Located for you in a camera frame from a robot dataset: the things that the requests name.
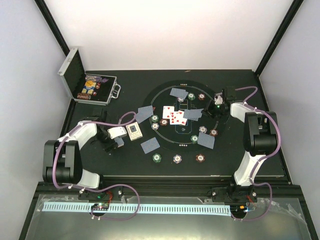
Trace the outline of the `brown poker chip stack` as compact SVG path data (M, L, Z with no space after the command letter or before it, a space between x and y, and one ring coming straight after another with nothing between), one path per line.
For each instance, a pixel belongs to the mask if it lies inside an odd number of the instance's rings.
M203 154L198 154L196 155L195 160L199 163L203 163L205 161L205 156Z

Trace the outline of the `dealt card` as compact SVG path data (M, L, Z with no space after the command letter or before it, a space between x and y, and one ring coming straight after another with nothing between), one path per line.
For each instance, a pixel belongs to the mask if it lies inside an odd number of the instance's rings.
M172 88L169 95L184 100L188 94L189 93L185 89Z
M148 119L149 117L151 117L154 114L154 110L153 110L153 106L149 105L149 106L143 106L137 109L138 112L136 114L136 122L138 124L142 123L143 121L145 121L146 119Z
M157 141L156 137L153 137L153 138L141 143L140 146L145 154L148 154L148 153L160 148L160 144Z

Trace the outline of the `green poker chip stack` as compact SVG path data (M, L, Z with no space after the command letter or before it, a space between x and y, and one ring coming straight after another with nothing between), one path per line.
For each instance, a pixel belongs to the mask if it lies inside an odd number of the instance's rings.
M159 153L155 153L153 156L152 156L152 160L155 162L155 163L160 163L161 160L162 160L162 157Z

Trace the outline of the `blue white poker chip stack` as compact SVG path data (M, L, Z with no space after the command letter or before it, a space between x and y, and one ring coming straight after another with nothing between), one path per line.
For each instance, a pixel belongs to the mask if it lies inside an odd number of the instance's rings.
M182 157L178 154L176 154L174 157L173 157L173 162L176 163L176 164L179 164L180 162L182 161Z

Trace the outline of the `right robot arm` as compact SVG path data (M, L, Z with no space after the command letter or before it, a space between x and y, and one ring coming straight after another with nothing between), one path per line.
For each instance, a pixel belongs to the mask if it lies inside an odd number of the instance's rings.
M226 87L221 93L216 94L214 99L209 100L202 111L216 119L230 115L244 124L243 158L229 185L222 188L232 202L242 201L250 195L253 186L261 186L255 183L257 173L262 164L277 154L281 147L276 113L263 111L248 104L248 100L257 91L256 86Z

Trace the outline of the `dealt cards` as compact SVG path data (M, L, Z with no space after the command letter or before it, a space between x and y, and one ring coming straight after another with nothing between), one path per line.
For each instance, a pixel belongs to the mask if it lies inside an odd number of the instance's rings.
M199 132L197 144L208 149L213 149L215 145L215 137L203 132Z

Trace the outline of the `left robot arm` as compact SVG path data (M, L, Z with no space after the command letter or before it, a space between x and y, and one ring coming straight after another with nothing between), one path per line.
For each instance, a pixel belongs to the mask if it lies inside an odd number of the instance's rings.
M100 182L98 173L83 168L81 148L93 139L101 143L103 150L109 152L119 147L120 142L111 138L108 127L95 124L105 123L107 112L99 110L86 117L57 140L48 140L44 144L42 178L47 183L55 183L59 188L79 186L88 188L97 200L103 199L108 192L106 185Z

